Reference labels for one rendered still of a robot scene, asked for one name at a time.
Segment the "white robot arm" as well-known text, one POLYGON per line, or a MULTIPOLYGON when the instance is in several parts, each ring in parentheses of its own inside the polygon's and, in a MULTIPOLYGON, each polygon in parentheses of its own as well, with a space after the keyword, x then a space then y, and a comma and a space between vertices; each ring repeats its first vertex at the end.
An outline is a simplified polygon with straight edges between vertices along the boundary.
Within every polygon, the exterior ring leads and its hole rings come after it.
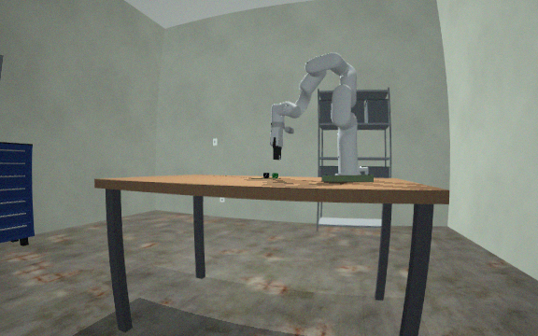
POLYGON ((331 118, 338 127, 338 174, 361 175, 368 168, 358 166, 357 119, 351 108, 357 100, 357 73, 353 66, 338 53, 328 53, 309 60, 305 64, 307 72, 299 84, 300 97, 296 104, 285 102, 272 105, 271 128, 284 128, 286 133, 293 133, 291 127, 285 126, 285 116, 297 119, 309 105, 311 95, 322 79, 331 69, 340 76, 340 85, 333 90, 331 118), (345 85, 341 85, 345 84, 345 85), (284 116, 282 116, 284 115, 284 116))

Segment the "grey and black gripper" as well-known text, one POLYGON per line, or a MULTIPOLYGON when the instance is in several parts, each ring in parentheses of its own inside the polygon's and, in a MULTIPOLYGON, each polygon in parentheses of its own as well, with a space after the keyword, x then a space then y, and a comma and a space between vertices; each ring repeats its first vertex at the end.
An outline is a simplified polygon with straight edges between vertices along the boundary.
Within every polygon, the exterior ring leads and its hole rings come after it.
POLYGON ((283 130, 284 128, 280 128, 280 127, 271 128, 270 146, 273 147, 273 151, 274 151, 273 159, 274 160, 279 160, 279 156, 281 159, 281 149, 283 147, 283 142, 284 142, 283 130))

